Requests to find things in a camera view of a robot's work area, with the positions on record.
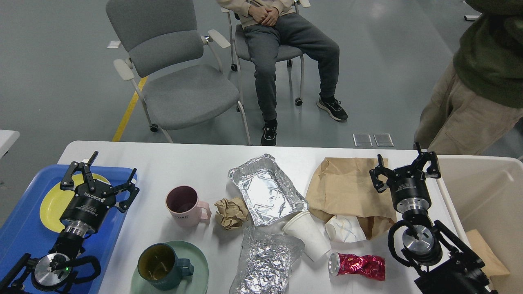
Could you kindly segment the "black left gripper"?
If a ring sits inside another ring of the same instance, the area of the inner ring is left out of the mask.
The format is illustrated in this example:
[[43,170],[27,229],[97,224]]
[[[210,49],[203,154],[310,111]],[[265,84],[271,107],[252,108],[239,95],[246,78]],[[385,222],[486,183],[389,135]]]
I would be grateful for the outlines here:
[[[75,172],[81,172],[84,184],[76,187],[75,196],[73,196],[60,216],[60,222],[66,227],[74,221],[82,222],[89,227],[87,230],[88,234],[99,231],[111,208],[117,208],[121,213],[125,213],[139,192],[139,188],[133,182],[137,169],[133,169],[127,181],[121,185],[114,187],[105,182],[95,183],[90,166],[97,156],[98,151],[95,151],[86,163],[71,162],[60,182],[61,190],[74,191],[72,176]],[[129,197],[125,200],[117,201],[116,196],[122,192],[129,192]]]

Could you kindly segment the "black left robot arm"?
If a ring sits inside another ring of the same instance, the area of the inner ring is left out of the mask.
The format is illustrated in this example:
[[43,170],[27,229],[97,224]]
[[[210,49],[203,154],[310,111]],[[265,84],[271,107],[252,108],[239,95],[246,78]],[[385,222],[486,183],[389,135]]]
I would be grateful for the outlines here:
[[136,169],[94,167],[98,155],[37,173],[1,229],[1,292],[95,293],[125,212]]

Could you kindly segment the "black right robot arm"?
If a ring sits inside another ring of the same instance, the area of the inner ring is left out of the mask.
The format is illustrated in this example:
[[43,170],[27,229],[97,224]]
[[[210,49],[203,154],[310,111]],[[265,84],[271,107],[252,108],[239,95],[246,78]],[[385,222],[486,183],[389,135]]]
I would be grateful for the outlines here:
[[427,178],[441,178],[435,152],[416,143],[412,164],[389,169],[378,154],[369,171],[377,192],[390,190],[393,208],[402,215],[389,230],[387,246],[394,259],[419,275],[414,282],[423,294],[489,294],[483,260],[441,221],[431,221]]

